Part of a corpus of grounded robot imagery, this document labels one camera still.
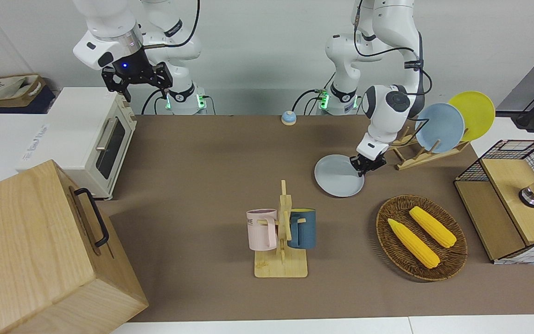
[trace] wooden box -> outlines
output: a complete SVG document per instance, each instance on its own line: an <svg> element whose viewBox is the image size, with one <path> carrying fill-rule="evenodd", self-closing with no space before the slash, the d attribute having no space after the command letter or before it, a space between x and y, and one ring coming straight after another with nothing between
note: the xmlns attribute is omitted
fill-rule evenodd
<svg viewBox="0 0 534 334"><path fill-rule="evenodd" d="M108 334L147 305L108 216L53 161L0 182L0 333Z"/></svg>
<svg viewBox="0 0 534 334"><path fill-rule="evenodd" d="M521 159L516 150L490 151L454 182L494 263L534 263L534 208L519 199L534 182L534 146L526 149ZM492 159L504 152L508 159Z"/></svg>

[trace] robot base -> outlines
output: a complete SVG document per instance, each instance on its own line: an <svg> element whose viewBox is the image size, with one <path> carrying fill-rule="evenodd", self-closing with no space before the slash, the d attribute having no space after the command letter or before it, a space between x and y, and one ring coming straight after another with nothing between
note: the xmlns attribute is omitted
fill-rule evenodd
<svg viewBox="0 0 534 334"><path fill-rule="evenodd" d="M322 104L318 107L320 113L317 115L333 115L333 116L344 116L344 115L356 115L358 114L358 103L357 97L354 96L347 103L341 103L340 101L335 101L332 97L329 97L328 103L326 103L326 108L322 108Z"/></svg>
<svg viewBox="0 0 534 334"><path fill-rule="evenodd" d="M207 104L203 95L205 89L195 85L195 91L184 102L176 101L167 95L168 101L164 108L158 108L158 115L207 115Z"/></svg>

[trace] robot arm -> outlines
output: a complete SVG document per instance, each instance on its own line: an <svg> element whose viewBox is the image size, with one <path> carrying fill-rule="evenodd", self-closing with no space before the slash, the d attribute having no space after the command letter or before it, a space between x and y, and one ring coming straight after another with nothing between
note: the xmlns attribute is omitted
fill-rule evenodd
<svg viewBox="0 0 534 334"><path fill-rule="evenodd" d="M130 101L127 86L147 83L160 89L170 113L192 115L205 108L203 89L193 82L182 62L199 57L201 43L169 10L169 0L142 0L147 19L159 29L147 34L140 32L127 0L73 2L88 25L74 54L94 70L102 69L109 91L118 91Z"/></svg>
<svg viewBox="0 0 534 334"><path fill-rule="evenodd" d="M159 31L144 35L146 54L152 64L165 62L172 74L172 87L167 90L167 110L176 115L193 115L204 111L204 90L191 78L184 60L196 59L201 54L201 42L182 20L169 11L169 0L142 0L147 18ZM179 47L162 46L180 45Z"/></svg>
<svg viewBox="0 0 534 334"><path fill-rule="evenodd" d="M102 69L109 91L131 100L127 86L146 83L161 89L172 86L165 63L151 65L143 47L139 25L127 0L73 0L85 17L88 31L74 47L74 55L94 70Z"/></svg>
<svg viewBox="0 0 534 334"><path fill-rule="evenodd" d="M365 92L363 104L371 123L358 144L358 155L350 160L362 176L386 163L384 152L396 139L407 117L422 110L424 62L421 36L413 23L412 0L356 0L354 16L359 32L356 45L354 37L349 35L343 39L335 35L328 43L327 55L337 70L328 88L329 113L343 115L352 107L360 80L360 71L352 63L379 61L386 52L397 49L405 64L403 85L373 85Z"/></svg>

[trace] blue mug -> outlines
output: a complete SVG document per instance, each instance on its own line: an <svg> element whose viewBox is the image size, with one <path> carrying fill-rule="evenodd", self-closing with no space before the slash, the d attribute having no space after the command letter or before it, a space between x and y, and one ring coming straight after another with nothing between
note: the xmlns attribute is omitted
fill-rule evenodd
<svg viewBox="0 0 534 334"><path fill-rule="evenodd" d="M293 249L312 249L316 246L316 210L292 209L290 214L292 239L288 246Z"/></svg>

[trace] light blue plate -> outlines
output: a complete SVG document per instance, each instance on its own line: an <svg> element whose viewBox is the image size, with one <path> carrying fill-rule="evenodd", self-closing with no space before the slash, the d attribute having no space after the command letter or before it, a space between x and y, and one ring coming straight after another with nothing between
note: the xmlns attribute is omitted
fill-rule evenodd
<svg viewBox="0 0 534 334"><path fill-rule="evenodd" d="M426 150L440 139L440 144L432 151L441 154L450 151L458 145L464 133L464 120L457 108L447 103L437 103L428 106L417 115L417 118L429 118L430 121L415 135L417 141ZM423 121L416 122L415 128Z"/></svg>

